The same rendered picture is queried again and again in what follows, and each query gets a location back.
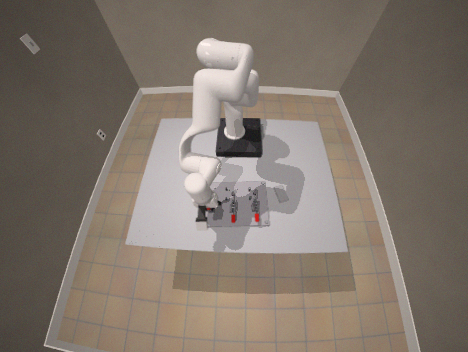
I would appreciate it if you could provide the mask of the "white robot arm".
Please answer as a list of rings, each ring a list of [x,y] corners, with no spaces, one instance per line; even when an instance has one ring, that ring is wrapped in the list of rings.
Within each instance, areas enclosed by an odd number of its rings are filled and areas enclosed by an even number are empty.
[[[206,204],[216,196],[210,186],[222,165],[219,158],[192,153],[192,138],[219,128],[222,102],[225,136],[232,140],[242,138],[245,134],[242,106],[257,104],[259,76],[251,70],[254,52],[248,44],[207,38],[199,43],[197,57],[207,69],[194,76],[193,121],[179,145],[179,164],[183,172],[190,174],[184,181],[186,191],[197,204],[205,205],[198,205],[197,231],[208,231]]]

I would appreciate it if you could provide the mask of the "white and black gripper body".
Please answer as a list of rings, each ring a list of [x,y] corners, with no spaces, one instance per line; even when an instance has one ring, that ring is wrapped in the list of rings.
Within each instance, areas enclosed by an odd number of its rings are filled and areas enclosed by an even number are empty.
[[[217,208],[218,207],[218,200],[219,200],[219,198],[218,198],[218,195],[216,194],[216,196],[213,196],[211,201],[208,204],[206,204],[206,208]],[[192,199],[192,201],[193,201],[193,199]],[[194,206],[196,208],[198,208],[199,204],[197,205],[194,201],[193,201],[193,204],[194,204]]]

